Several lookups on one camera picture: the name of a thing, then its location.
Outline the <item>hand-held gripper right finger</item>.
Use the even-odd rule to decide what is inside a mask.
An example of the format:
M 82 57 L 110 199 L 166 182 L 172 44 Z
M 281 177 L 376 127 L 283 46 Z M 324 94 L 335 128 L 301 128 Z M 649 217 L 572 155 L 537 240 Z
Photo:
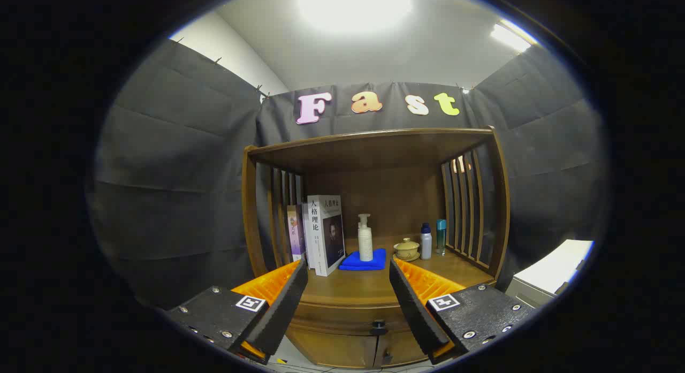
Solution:
M 536 312 L 486 284 L 463 287 L 396 258 L 389 280 L 414 339 L 433 364 L 502 339 Z

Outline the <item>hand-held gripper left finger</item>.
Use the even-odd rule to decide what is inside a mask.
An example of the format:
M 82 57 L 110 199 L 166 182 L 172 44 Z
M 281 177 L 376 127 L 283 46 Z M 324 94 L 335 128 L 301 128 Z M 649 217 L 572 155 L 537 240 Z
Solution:
M 278 350 L 308 283 L 298 260 L 237 287 L 211 286 L 164 310 L 179 332 L 210 348 L 267 364 Z

